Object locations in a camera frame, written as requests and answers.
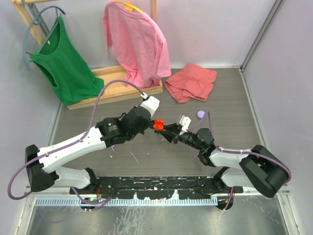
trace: gray hanger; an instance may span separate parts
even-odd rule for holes
[[[30,71],[30,65],[29,65],[29,61],[28,61],[28,59],[27,59],[27,54],[32,55],[31,52],[26,51],[26,43],[27,43],[28,35],[29,35],[29,33],[30,33],[30,30],[31,30],[32,26],[35,24],[35,21],[36,21],[39,17],[41,17],[41,14],[42,14],[44,11],[46,11],[47,9],[50,9],[50,8],[55,8],[55,12],[56,12],[56,14],[57,14],[57,18],[58,18],[58,10],[60,10],[60,12],[61,12],[63,15],[65,15],[65,12],[64,12],[61,8],[59,8],[59,7],[57,7],[57,6],[48,6],[48,7],[46,7],[45,9],[41,10],[41,11],[37,14],[37,16],[32,20],[32,22],[30,23],[30,25],[29,25],[29,27],[28,27],[28,29],[27,29],[27,31],[26,31],[26,34],[25,34],[25,37],[24,37],[24,43],[23,43],[23,59],[24,59],[24,62],[25,62],[25,65],[26,65],[26,68],[27,68],[28,71]],[[43,49],[44,45],[45,45],[45,44],[47,43],[47,41],[49,40],[49,37],[51,36],[51,34],[53,33],[53,31],[55,30],[55,28],[56,28],[56,26],[57,26],[58,24],[59,24],[59,21],[57,21],[57,23],[52,27],[52,29],[50,30],[50,32],[49,32],[48,35],[46,36],[44,42],[43,42],[42,45],[39,47],[38,52],[40,52],[40,51]]]

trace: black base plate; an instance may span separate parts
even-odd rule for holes
[[[165,176],[165,177],[100,177],[102,198],[133,199],[136,192],[138,199],[171,198],[177,190],[179,199],[205,199],[215,193],[229,193],[230,188],[217,189],[213,178],[206,176]],[[235,193],[242,193],[242,187],[234,187]]]

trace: wooden drying rack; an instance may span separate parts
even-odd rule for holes
[[[55,1],[55,0],[24,0],[24,4],[34,4],[46,1]],[[23,22],[27,27],[29,27],[30,23],[33,20],[33,17],[28,13],[27,9],[22,5],[22,0],[11,0],[13,6],[16,11],[22,18]],[[150,0],[151,4],[151,18],[157,22],[157,0]],[[31,30],[31,34],[37,41],[39,45],[41,45],[45,39],[40,28],[36,25],[33,25]],[[124,70],[122,66],[112,66],[106,67],[102,69],[92,70],[94,75],[98,78],[104,80],[104,83],[115,80],[115,79],[124,79],[127,75],[127,72]],[[159,83],[156,87],[144,88],[142,89],[146,94],[157,94],[163,92],[162,82]],[[120,101],[124,99],[131,99],[135,97],[140,97],[140,93],[133,88],[132,86],[125,87],[122,83],[113,83],[108,86],[105,93],[101,96],[99,100],[99,104],[110,103],[115,101]],[[78,109],[84,108],[88,106],[94,105],[96,98],[84,99],[76,104],[68,106],[69,109]]]

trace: folded red cloth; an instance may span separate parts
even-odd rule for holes
[[[177,103],[186,103],[190,98],[205,102],[213,89],[217,72],[188,64],[165,81],[165,88]]]

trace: green t-shirt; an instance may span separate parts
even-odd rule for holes
[[[62,17],[49,41],[30,58],[48,79],[51,88],[65,105],[98,96],[104,86],[71,44]]]

